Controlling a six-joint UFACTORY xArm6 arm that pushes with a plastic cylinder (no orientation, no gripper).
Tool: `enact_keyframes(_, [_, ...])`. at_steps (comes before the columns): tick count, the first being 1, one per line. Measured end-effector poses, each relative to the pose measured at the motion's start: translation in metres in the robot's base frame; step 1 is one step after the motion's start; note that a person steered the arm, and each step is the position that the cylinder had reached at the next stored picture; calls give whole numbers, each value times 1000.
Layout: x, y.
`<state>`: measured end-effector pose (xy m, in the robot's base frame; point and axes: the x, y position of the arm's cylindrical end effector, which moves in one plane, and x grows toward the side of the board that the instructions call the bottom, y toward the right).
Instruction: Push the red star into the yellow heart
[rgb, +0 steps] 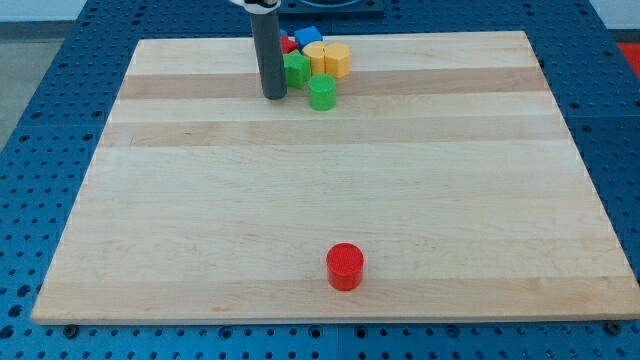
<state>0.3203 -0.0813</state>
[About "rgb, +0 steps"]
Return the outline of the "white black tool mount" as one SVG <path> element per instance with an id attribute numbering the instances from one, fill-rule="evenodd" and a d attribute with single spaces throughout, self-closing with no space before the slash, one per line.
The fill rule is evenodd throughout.
<path id="1" fill-rule="evenodd" d="M 281 5 L 281 0 L 230 0 L 230 2 L 250 14 L 269 14 Z"/>

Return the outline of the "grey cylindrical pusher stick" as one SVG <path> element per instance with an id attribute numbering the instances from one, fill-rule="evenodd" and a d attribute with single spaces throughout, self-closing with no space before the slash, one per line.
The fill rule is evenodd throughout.
<path id="1" fill-rule="evenodd" d="M 251 14 L 250 22 L 262 93 L 269 100 L 282 99 L 287 94 L 287 82 L 278 12 Z"/>

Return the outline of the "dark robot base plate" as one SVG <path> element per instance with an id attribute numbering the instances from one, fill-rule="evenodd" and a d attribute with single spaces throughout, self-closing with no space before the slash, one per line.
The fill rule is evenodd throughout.
<path id="1" fill-rule="evenodd" d="M 281 14 L 380 14 L 384 0 L 282 0 Z"/>

